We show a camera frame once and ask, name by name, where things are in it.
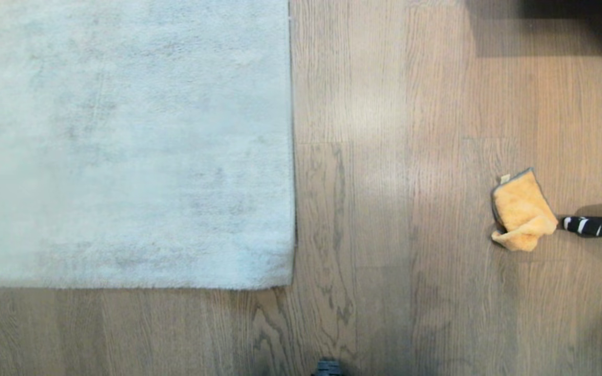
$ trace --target cleaning cloth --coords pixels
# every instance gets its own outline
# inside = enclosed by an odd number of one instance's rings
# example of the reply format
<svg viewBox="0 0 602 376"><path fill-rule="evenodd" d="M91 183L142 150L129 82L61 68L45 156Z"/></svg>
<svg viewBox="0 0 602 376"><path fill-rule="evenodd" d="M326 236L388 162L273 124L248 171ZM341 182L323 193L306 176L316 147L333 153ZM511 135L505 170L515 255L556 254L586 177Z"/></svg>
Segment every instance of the cleaning cloth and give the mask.
<svg viewBox="0 0 602 376"><path fill-rule="evenodd" d="M531 252L543 235L552 235L559 220L542 195L533 169L514 178L501 178L492 191L494 216L506 233L494 231L492 240L511 251Z"/></svg>

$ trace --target wood grain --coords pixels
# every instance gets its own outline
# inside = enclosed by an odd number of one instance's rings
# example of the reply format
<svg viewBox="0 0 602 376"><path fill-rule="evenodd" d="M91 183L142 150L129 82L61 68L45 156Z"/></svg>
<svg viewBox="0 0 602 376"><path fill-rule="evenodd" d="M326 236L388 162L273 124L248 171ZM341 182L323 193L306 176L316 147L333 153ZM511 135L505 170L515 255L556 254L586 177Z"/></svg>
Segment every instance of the wood grain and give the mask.
<svg viewBox="0 0 602 376"><path fill-rule="evenodd" d="M293 0L294 283L0 289L0 375L602 374L602 239L490 241L491 188L528 167L557 214L602 215L582 9Z"/></svg>

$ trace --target shaggy rug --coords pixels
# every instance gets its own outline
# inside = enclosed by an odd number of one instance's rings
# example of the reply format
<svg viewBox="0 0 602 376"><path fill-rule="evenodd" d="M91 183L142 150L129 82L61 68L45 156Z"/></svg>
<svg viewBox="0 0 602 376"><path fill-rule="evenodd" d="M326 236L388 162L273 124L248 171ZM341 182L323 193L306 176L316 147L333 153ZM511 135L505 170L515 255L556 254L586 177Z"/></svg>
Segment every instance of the shaggy rug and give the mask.
<svg viewBox="0 0 602 376"><path fill-rule="evenodd" d="M289 284L294 217L286 0L0 2L0 286Z"/></svg>

